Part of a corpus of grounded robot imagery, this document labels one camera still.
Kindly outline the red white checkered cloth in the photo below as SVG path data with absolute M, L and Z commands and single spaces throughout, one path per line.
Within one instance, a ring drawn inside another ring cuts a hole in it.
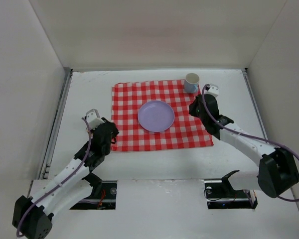
M 113 151 L 158 151 L 212 146 L 212 136 L 200 119 L 189 114 L 196 94 L 184 91 L 184 80 L 117 83 L 112 87 L 112 117 L 119 134 Z M 149 101 L 169 104 L 175 115 L 164 132 L 149 132 L 138 122 L 138 111 Z

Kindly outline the light blue mug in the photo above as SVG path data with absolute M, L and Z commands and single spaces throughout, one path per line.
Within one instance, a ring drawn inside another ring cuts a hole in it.
M 199 81 L 200 78 L 197 74 L 195 73 L 187 74 L 184 79 L 184 91 L 191 94 L 197 93 Z

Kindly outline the lilac plastic plate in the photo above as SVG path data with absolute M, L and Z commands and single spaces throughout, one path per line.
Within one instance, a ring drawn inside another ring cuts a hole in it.
M 172 126 L 174 120 L 174 110 L 163 101 L 146 102 L 138 111 L 139 124 L 150 132 L 163 132 Z

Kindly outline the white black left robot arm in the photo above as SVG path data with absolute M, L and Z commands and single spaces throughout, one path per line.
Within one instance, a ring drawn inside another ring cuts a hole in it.
M 87 118 L 82 120 L 88 141 L 53 180 L 36 194 L 21 196 L 15 202 L 12 225 L 17 238 L 46 238 L 58 214 L 101 191 L 103 181 L 93 171 L 110 154 L 119 131 L 106 118 L 101 118 L 98 126 L 92 126 Z

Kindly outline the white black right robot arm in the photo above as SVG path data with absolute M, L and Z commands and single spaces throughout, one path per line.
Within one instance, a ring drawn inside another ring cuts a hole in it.
M 199 94 L 189 106 L 189 114 L 203 123 L 207 132 L 252 160 L 257 170 L 234 170 L 222 177 L 227 190 L 261 190 L 277 198 L 299 182 L 294 156 L 281 146 L 272 146 L 247 134 L 234 121 L 219 113 L 216 98 Z

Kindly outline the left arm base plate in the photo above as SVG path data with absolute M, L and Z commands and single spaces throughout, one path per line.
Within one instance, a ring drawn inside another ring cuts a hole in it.
M 71 210 L 115 210 L 117 181 L 103 181 L 100 189 L 93 189 L 91 195 L 75 204 Z

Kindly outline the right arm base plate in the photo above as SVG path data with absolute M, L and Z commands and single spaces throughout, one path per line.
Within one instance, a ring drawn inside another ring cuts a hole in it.
M 256 209 L 258 199 L 253 190 L 234 190 L 221 179 L 205 180 L 204 197 L 207 208 L 212 210 L 225 209 Z

